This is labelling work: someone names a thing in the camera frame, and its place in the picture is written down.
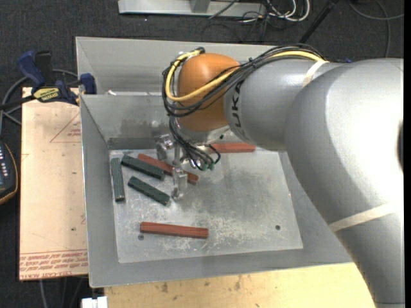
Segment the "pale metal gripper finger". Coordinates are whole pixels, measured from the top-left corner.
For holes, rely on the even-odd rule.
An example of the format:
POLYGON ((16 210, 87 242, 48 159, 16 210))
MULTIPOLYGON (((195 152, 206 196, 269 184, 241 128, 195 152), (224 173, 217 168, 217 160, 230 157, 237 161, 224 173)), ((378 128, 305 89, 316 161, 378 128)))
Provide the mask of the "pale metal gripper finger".
POLYGON ((174 200, 181 199, 188 188, 188 176, 181 167, 174 167, 172 170, 174 200))
POLYGON ((174 142, 170 134, 160 135, 155 140, 155 147, 157 151, 157 158, 159 160, 166 160, 168 152, 173 149, 174 142))

